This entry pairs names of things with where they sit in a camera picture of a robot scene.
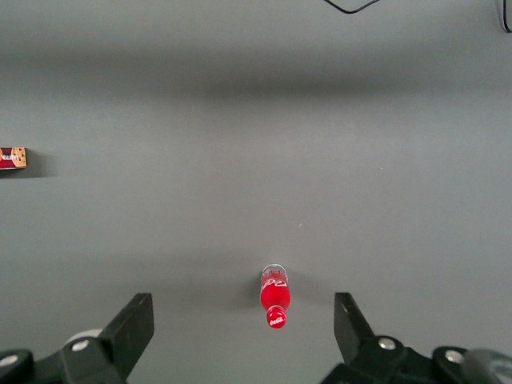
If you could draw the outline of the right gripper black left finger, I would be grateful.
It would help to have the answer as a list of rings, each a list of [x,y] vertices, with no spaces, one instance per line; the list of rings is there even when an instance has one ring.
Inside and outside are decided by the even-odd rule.
[[[2,383],[127,383],[154,335],[150,293],[139,293],[101,329],[79,332],[36,360],[28,349],[1,352]]]

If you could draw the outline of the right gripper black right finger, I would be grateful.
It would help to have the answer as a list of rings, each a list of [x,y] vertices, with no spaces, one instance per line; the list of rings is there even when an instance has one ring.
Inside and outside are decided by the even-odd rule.
[[[438,346],[424,356],[389,335],[376,334],[350,293],[334,296],[334,336],[342,362],[323,383],[467,383],[466,349]]]

